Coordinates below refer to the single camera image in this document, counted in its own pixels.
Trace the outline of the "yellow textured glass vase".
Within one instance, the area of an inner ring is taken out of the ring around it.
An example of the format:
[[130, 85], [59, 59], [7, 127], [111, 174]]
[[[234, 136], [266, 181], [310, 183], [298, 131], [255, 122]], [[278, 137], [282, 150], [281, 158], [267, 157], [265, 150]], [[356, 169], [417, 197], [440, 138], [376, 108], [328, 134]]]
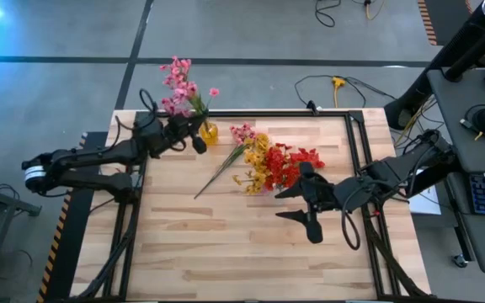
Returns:
[[218, 127], [208, 120], [200, 126], [200, 136], [207, 146], [214, 146], [218, 142]]

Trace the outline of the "black mat striped edge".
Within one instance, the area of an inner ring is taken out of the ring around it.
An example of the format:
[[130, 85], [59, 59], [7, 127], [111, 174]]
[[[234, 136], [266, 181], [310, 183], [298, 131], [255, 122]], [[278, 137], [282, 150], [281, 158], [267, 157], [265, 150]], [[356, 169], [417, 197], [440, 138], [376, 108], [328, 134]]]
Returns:
[[417, 0], [431, 45], [446, 45], [472, 14], [469, 0]]

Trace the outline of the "yellow artificial flower bunch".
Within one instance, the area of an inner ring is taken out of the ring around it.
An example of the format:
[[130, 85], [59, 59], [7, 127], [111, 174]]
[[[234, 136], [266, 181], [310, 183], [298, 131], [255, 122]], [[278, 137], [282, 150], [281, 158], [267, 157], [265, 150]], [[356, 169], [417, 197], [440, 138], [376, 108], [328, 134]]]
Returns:
[[247, 147], [244, 151], [245, 163], [256, 171], [264, 170], [265, 158], [269, 150], [269, 137], [264, 133], [258, 133], [252, 138], [247, 138], [244, 143]]
[[261, 172], [248, 171], [243, 176], [233, 175], [232, 180], [244, 188], [244, 193], [249, 195], [262, 194], [266, 191], [265, 181], [267, 175]]

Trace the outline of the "black tower fan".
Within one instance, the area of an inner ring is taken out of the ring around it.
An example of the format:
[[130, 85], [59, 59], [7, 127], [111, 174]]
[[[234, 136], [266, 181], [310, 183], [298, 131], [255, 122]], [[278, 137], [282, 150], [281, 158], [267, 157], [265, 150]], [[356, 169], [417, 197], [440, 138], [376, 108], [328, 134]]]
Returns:
[[425, 67], [400, 97], [384, 107], [388, 126], [404, 130], [432, 94], [428, 73], [447, 71], [485, 35], [485, 0], [475, 9], [450, 42]]

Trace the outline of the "pink artificial flower bunch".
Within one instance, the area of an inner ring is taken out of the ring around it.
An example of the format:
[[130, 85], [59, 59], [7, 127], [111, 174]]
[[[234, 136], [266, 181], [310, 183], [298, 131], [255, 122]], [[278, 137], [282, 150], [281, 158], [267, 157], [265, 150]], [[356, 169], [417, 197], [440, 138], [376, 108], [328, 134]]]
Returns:
[[252, 129], [249, 123], [245, 123], [240, 127], [231, 126], [230, 132], [236, 145], [226, 158], [226, 160], [220, 165], [220, 167], [213, 174], [211, 179], [205, 184], [205, 186], [195, 195], [194, 199], [197, 199], [226, 169], [228, 169], [248, 148], [249, 144], [247, 140], [253, 139], [256, 136], [256, 132]]
[[191, 66], [190, 59], [179, 59], [173, 56], [170, 64], [159, 67], [162, 72], [168, 73], [163, 80], [163, 85], [172, 92], [170, 97], [162, 99], [163, 109], [169, 116], [206, 115], [211, 101], [220, 94], [218, 88], [211, 88], [209, 99], [204, 101], [197, 83], [189, 79]]

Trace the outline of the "red artificial flower bunch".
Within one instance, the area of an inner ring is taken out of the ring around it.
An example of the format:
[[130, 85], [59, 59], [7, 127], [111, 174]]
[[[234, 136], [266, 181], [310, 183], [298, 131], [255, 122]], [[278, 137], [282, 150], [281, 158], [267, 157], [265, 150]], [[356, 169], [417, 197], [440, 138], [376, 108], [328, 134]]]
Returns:
[[284, 188], [289, 188], [291, 187], [300, 177], [301, 171], [300, 171], [300, 163], [295, 162], [286, 165], [285, 167], [282, 168], [281, 170], [281, 176], [282, 176], [282, 186]]
[[297, 153], [293, 153], [291, 159], [294, 162], [309, 162], [314, 168], [325, 167], [325, 162], [320, 159], [320, 155], [316, 149], [307, 150], [299, 148]]
[[288, 164], [287, 151], [290, 146], [283, 143], [275, 143], [265, 154], [265, 166], [267, 169], [267, 177], [265, 179], [264, 187], [272, 191], [274, 187], [285, 186], [285, 165]]

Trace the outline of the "black cylinder tube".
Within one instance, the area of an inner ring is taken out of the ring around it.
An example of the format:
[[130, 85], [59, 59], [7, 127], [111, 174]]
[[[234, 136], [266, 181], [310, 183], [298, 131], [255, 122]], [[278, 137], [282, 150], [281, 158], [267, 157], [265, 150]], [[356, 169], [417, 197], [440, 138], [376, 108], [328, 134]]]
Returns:
[[445, 78], [449, 81], [456, 81], [463, 72], [474, 65], [484, 54], [485, 35], [445, 72]]

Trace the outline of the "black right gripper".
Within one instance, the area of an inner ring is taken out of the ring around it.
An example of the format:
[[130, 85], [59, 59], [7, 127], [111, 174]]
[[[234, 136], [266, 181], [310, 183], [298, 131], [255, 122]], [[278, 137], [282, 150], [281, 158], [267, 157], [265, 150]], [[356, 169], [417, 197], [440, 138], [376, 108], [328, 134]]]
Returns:
[[302, 196], [306, 202], [307, 211], [284, 211], [275, 215], [303, 224], [308, 240], [317, 244], [323, 241], [322, 226], [317, 220], [317, 214], [328, 210], [340, 210], [341, 205], [334, 196], [333, 184], [316, 173], [311, 163], [302, 162], [299, 168], [300, 180], [274, 197], [285, 199]]

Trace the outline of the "black table frame rails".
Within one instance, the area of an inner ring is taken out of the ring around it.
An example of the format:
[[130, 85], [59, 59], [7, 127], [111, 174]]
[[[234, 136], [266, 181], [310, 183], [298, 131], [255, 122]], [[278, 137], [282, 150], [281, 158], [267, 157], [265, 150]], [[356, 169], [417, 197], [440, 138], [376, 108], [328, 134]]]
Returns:
[[316, 149], [322, 175], [339, 182], [354, 173], [352, 152], [366, 159], [358, 125], [347, 126], [335, 110], [235, 110], [212, 118], [219, 141], [206, 153], [167, 151], [147, 163], [132, 258], [115, 269], [120, 300], [375, 298], [368, 250], [348, 247], [338, 213], [320, 215], [324, 239], [312, 244], [303, 226], [280, 217], [302, 209], [302, 199], [245, 194], [233, 181], [248, 170], [243, 160], [218, 172], [233, 148], [230, 127], [249, 124], [272, 142]]

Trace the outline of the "black base plate hazard stripes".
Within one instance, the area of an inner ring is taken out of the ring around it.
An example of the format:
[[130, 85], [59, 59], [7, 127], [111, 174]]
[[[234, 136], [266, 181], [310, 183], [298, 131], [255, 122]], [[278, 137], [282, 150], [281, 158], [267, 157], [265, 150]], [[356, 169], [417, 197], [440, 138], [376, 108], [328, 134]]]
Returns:
[[93, 196], [91, 189], [74, 189], [63, 198], [35, 303], [70, 296]]

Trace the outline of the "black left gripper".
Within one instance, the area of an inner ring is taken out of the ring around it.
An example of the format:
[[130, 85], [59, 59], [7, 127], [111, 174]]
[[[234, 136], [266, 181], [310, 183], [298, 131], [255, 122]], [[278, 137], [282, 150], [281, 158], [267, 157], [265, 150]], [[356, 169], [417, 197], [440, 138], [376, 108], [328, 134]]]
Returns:
[[205, 141], [198, 136], [199, 118], [197, 116], [186, 117], [177, 114], [168, 118], [166, 137], [171, 143], [182, 141], [187, 136], [192, 140], [192, 147], [198, 154], [207, 151]]

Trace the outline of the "grey desk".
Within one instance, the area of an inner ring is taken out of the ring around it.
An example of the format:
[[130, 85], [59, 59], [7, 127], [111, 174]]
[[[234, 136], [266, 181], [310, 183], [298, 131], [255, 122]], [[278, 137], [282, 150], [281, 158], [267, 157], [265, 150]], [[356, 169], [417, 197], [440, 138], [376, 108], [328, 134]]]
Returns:
[[476, 105], [485, 104], [485, 70], [468, 71], [458, 82], [447, 80], [441, 70], [429, 71], [427, 78], [460, 163], [460, 170], [446, 177], [445, 186], [460, 211], [472, 258], [485, 273], [485, 215], [474, 212], [469, 185], [472, 175], [485, 176], [485, 135], [477, 140], [473, 131], [460, 124]]

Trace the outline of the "white paper sheet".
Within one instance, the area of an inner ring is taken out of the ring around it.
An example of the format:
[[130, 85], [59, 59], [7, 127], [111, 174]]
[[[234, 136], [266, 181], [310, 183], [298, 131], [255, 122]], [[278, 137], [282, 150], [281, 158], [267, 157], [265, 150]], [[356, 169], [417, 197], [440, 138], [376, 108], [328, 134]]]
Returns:
[[409, 209], [415, 215], [441, 215], [437, 191], [434, 185], [408, 199]]

